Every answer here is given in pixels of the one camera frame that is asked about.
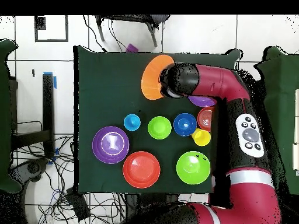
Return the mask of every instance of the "purple object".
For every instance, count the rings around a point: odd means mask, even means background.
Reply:
[[[130,43],[126,49],[126,53],[137,53],[137,52],[138,49]]]
[[[107,164],[122,161],[128,154],[128,147],[127,134],[114,126],[100,129],[92,141],[93,153],[101,162]]]
[[[189,96],[188,99],[196,106],[211,107],[217,103],[215,99],[207,96]]]

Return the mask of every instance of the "small blue bowl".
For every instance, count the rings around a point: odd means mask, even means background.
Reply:
[[[182,137],[187,137],[194,133],[196,126],[196,119],[189,113],[179,114],[173,122],[175,132]]]
[[[140,118],[135,114],[129,114],[124,118],[124,126],[129,131],[135,131],[141,124]]]

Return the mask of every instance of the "red bowl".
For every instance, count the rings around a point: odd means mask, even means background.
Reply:
[[[159,178],[159,161],[145,151],[132,153],[124,161],[123,174],[126,181],[133,187],[150,187]]]
[[[199,123],[199,127],[208,132],[211,131],[213,109],[213,107],[204,107],[197,115],[197,122]]]

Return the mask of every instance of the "red robot arm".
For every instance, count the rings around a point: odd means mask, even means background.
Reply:
[[[164,96],[219,97],[227,103],[231,209],[192,203],[199,224],[279,224],[280,208],[248,90],[229,69],[175,63],[160,75]]]

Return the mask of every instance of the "green plate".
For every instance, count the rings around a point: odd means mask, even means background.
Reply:
[[[186,184],[196,185],[204,182],[210,174],[211,166],[208,158],[197,151],[184,153],[176,164],[179,178]]]
[[[161,140],[169,136],[171,128],[171,122],[167,118],[156,116],[148,123],[147,130],[152,138]]]

